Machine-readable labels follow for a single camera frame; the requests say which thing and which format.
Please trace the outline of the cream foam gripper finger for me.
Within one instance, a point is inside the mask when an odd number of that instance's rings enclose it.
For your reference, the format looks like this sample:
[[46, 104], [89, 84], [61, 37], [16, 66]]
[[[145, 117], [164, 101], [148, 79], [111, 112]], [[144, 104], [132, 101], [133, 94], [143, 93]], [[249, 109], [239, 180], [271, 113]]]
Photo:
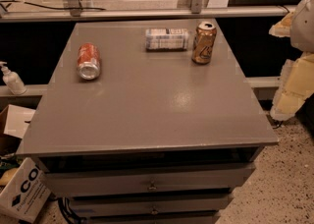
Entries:
[[279, 22], [272, 25], [269, 33], [276, 37], [290, 37], [290, 27], [294, 12], [286, 14]]
[[270, 115], [274, 120], [293, 117], [306, 99], [314, 93], [314, 54], [303, 52], [295, 61], [286, 60], [280, 86], [275, 93]]

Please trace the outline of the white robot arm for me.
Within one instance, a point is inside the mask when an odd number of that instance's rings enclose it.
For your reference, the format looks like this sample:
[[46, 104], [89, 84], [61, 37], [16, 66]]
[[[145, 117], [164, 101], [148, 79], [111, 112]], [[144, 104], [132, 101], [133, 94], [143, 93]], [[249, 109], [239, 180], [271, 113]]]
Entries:
[[272, 102], [271, 117], [286, 121], [314, 93], [314, 0], [301, 0], [293, 12], [271, 26], [269, 33], [289, 37], [291, 46], [302, 52], [295, 61], [285, 61]]

